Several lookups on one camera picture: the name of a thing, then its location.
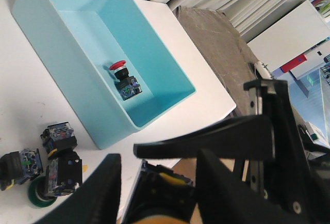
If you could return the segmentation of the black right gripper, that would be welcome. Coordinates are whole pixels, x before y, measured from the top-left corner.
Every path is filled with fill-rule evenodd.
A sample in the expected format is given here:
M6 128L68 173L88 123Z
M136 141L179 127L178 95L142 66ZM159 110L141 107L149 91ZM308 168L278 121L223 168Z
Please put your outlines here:
M244 83L243 89L249 93L253 115L227 119L163 141L136 143L134 155L144 159L193 158L200 149L209 149L218 158L273 160L263 164L268 200L291 214L315 219L314 175L305 156L287 82L255 79Z

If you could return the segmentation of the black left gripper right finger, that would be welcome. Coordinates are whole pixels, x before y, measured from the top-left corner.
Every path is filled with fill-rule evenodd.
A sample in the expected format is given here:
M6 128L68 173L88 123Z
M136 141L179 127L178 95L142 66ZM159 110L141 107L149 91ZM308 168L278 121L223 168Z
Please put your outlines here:
M196 189L203 223L308 223L256 194L208 149L197 153Z

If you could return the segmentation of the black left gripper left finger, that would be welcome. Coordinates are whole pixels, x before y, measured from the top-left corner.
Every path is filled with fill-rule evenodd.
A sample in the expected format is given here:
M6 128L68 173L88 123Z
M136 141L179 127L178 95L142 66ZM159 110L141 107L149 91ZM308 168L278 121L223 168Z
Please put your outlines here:
M108 154L66 201L41 223L116 223L121 198L121 156Z

